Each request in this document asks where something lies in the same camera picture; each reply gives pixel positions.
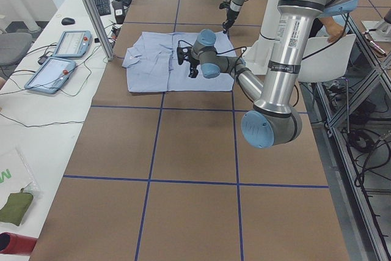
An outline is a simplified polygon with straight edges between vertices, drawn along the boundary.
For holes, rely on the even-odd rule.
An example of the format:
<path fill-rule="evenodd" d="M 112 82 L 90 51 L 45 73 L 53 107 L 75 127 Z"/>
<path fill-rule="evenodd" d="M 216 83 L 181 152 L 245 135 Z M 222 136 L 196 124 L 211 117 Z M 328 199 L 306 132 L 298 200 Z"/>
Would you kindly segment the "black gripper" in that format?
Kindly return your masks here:
<path fill-rule="evenodd" d="M 199 71 L 197 69 L 197 67 L 200 65 L 199 60 L 188 57 L 187 61 L 190 63 L 189 75 L 188 76 L 190 78 L 196 78 L 198 73 L 199 73 Z"/>
<path fill-rule="evenodd" d="M 230 29 L 230 27 L 233 26 L 233 24 L 235 23 L 238 15 L 239 15 L 239 11 L 235 11 L 235 10 L 232 10 L 232 9 L 228 9 L 227 10 L 227 19 L 222 24 L 222 28 L 223 28 L 223 33 L 224 34 L 228 33 L 228 30 Z"/>

